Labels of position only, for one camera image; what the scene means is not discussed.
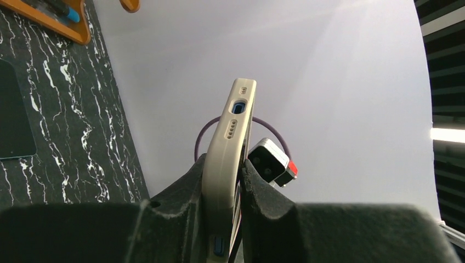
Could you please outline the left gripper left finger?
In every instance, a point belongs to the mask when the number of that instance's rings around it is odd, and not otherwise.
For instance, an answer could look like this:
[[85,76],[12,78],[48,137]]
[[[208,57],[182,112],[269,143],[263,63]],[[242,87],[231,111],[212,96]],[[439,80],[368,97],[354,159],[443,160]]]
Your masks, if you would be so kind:
[[35,204],[1,212],[1,262],[205,262],[200,157],[139,203]]

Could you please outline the dark phone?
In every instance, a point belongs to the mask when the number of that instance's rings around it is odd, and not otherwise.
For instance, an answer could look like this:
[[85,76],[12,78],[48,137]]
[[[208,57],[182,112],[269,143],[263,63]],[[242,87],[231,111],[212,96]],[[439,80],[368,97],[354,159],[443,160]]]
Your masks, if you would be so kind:
[[13,66],[1,60],[1,159],[33,156],[37,147]]

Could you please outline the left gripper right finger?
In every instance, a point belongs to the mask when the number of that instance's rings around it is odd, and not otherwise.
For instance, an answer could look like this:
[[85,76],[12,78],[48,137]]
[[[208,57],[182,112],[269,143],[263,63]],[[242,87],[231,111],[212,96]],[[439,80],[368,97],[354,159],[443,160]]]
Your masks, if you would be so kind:
[[432,217],[405,204],[295,203],[250,161],[241,175],[245,262],[459,262]]

